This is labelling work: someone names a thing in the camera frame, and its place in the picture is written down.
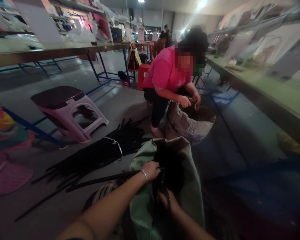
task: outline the black pants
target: black pants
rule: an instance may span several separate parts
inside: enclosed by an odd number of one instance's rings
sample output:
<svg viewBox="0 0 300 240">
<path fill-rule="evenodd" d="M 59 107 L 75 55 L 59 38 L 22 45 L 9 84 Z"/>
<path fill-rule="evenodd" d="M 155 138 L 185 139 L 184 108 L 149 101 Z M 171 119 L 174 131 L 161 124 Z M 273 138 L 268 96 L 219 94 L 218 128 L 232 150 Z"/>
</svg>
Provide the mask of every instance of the black pants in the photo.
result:
<svg viewBox="0 0 300 240">
<path fill-rule="evenodd" d="M 159 123 L 166 111 L 169 99 L 164 97 L 160 97 L 154 88 L 144 88 L 144 98 L 147 101 L 153 102 L 153 109 L 151 115 L 151 123 L 153 127 L 158 127 Z M 176 94 L 189 96 L 191 95 L 184 88 L 179 88 Z"/>
</svg>

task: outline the white cable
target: white cable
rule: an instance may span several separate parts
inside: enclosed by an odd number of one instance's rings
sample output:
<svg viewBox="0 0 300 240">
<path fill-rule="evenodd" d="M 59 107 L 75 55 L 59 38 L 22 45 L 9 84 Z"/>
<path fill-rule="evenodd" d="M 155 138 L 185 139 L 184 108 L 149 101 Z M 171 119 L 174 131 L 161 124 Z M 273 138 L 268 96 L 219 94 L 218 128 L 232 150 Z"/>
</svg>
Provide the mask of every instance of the white cable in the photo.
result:
<svg viewBox="0 0 300 240">
<path fill-rule="evenodd" d="M 116 140 L 114 140 L 114 139 L 112 139 L 112 138 L 109 138 L 109 137 L 103 137 L 103 138 L 110 139 L 110 140 L 114 141 L 114 143 L 113 143 L 113 144 L 118 144 L 119 150 L 120 150 L 120 152 L 121 152 L 121 158 L 120 158 L 119 160 L 121 161 L 121 160 L 122 160 L 122 158 L 123 158 L 123 153 L 122 153 L 122 150 L 121 150 L 120 144 L 119 144 L 119 143 L 118 143 Z"/>
</svg>

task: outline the ceiling light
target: ceiling light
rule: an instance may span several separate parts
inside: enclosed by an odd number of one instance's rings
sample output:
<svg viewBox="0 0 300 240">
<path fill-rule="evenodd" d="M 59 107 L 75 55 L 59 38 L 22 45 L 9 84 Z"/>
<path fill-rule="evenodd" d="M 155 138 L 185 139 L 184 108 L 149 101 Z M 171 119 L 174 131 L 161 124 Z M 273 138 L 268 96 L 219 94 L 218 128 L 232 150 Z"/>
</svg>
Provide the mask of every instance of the ceiling light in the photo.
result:
<svg viewBox="0 0 300 240">
<path fill-rule="evenodd" d="M 198 9 L 204 8 L 207 5 L 207 2 L 205 0 L 200 1 L 198 3 Z"/>
</svg>

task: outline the hand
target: hand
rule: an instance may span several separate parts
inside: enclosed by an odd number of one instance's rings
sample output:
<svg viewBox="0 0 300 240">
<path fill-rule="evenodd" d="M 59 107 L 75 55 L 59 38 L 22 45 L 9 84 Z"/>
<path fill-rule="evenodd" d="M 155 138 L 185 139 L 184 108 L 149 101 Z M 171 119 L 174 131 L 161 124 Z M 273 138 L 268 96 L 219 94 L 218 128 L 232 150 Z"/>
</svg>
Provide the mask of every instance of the hand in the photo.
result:
<svg viewBox="0 0 300 240">
<path fill-rule="evenodd" d="M 184 108 L 191 106 L 191 102 L 190 102 L 189 98 L 186 96 L 180 95 L 178 102 L 180 102 L 181 106 L 183 106 Z"/>
<path fill-rule="evenodd" d="M 168 190 L 168 193 L 169 193 L 169 197 L 170 197 L 170 205 L 171 205 L 171 211 L 176 211 L 178 210 L 180 207 L 178 201 L 176 200 L 176 197 L 174 196 L 174 194 L 169 190 Z M 167 201 L 167 198 L 166 196 L 160 192 L 158 190 L 158 193 L 157 193 L 157 198 L 162 202 L 162 204 L 164 205 L 165 209 L 168 209 L 168 201 Z"/>
<path fill-rule="evenodd" d="M 152 181 L 153 179 L 156 179 L 158 174 L 161 172 L 160 169 L 157 169 L 159 166 L 158 162 L 146 162 L 143 166 L 142 169 L 146 172 L 148 181 Z"/>
<path fill-rule="evenodd" d="M 195 94 L 192 95 L 192 99 L 194 102 L 197 100 L 196 104 L 201 102 L 201 97 L 198 92 L 196 92 Z"/>
</svg>

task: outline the pink shoe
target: pink shoe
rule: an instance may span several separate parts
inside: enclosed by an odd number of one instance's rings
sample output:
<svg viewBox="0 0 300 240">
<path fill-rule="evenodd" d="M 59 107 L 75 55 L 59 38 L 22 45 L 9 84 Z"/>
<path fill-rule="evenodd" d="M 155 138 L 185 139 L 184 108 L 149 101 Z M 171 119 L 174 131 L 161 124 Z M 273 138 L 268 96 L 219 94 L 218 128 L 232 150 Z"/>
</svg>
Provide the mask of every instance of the pink shoe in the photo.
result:
<svg viewBox="0 0 300 240">
<path fill-rule="evenodd" d="M 164 136 L 163 136 L 162 132 L 159 130 L 159 128 L 155 128 L 155 127 L 151 126 L 151 131 L 156 138 L 164 138 Z"/>
</svg>

